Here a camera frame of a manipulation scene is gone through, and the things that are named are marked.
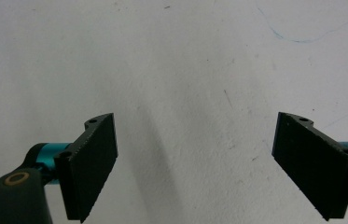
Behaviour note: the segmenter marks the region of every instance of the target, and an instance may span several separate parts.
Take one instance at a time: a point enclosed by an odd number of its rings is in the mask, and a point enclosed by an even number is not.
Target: blue pen mark
[[[270,30],[272,30],[272,32],[275,34],[275,36],[278,39],[283,39],[286,41],[290,41],[290,42],[294,42],[294,43],[300,43],[300,44],[309,44],[309,43],[313,43],[315,41],[318,41],[320,39],[322,39],[323,37],[334,33],[336,31],[339,31],[341,28],[345,27],[348,25],[348,22],[341,24],[340,26],[336,27],[335,29],[331,29],[326,31],[324,34],[321,34],[320,36],[316,37],[316,38],[312,38],[312,39],[291,39],[291,38],[287,38],[284,35],[281,35],[278,31],[275,30],[275,28],[273,27],[273,25],[270,23],[270,21],[267,19],[266,14],[264,13],[264,11],[261,9],[261,7],[258,4],[258,1],[256,1],[256,5],[258,8],[258,11],[261,13],[261,15],[263,16],[264,20],[266,21],[267,25],[269,26]]]
[[[330,126],[332,126],[332,125],[334,125],[335,123],[339,122],[340,120],[346,119],[346,118],[348,118],[348,114],[346,114],[346,115],[342,116],[341,118],[336,119],[336,120],[334,120],[333,122],[329,123],[327,126],[323,127],[323,128],[321,129],[321,131],[325,130],[326,128],[328,128],[328,127],[330,127]]]

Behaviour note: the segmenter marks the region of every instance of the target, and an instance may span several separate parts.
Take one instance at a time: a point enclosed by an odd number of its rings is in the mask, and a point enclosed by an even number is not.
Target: brass ring
[[[12,174],[5,179],[5,185],[8,185],[8,186],[18,185],[24,182],[26,179],[28,179],[28,177],[29,177],[29,174],[26,172],[18,172],[18,173]]]

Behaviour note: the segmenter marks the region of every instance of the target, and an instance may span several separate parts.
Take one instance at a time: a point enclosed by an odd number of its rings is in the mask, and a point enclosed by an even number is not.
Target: white surface
[[[86,223],[326,223],[271,156],[278,111],[348,140],[348,1],[0,1],[0,176],[115,113]]]

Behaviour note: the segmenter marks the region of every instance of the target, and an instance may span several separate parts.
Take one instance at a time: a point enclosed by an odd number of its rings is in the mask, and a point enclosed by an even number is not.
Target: orange ring
[[[19,175],[22,175],[20,179],[11,180],[13,177],[17,177]],[[28,177],[29,177],[29,174],[26,172],[18,172],[18,173],[12,174],[5,179],[5,185],[8,185],[8,186],[18,185],[24,182],[26,179],[28,179]]]

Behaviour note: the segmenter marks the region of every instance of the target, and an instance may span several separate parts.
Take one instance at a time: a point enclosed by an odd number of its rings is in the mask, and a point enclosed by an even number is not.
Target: scratch
[[[342,116],[342,117],[340,117],[340,118],[334,120],[333,122],[330,122],[327,126],[323,127],[321,130],[325,130],[326,128],[328,128],[328,127],[330,127],[330,126],[336,124],[336,123],[339,122],[340,120],[343,120],[343,119],[346,119],[346,118],[348,118],[348,114],[346,114],[346,115],[344,115],[344,116]]]
[[[224,93],[226,94],[227,100],[229,101],[229,104],[230,104],[231,109],[232,109],[232,104],[231,104],[231,101],[230,101],[229,95],[227,94],[227,91],[226,91],[226,90],[224,90]]]
[[[336,31],[339,31],[340,29],[342,29],[343,27],[348,25],[348,22],[343,23],[339,26],[337,26],[334,29],[328,30],[326,32],[324,32],[323,34],[321,34],[320,36],[317,36],[316,38],[311,38],[311,39],[292,39],[292,38],[287,38],[285,36],[283,36],[282,34],[278,33],[275,28],[273,27],[273,25],[270,23],[270,21],[267,18],[267,15],[264,13],[264,11],[260,8],[258,1],[256,1],[256,5],[258,8],[258,11],[261,13],[261,15],[263,16],[264,20],[266,21],[267,25],[269,26],[270,30],[274,33],[274,35],[278,38],[278,39],[282,39],[282,40],[286,40],[286,41],[290,41],[290,42],[294,42],[294,43],[300,43],[300,44],[309,44],[309,43],[313,43],[315,41],[318,41],[322,38],[324,38],[325,36],[334,33]]]

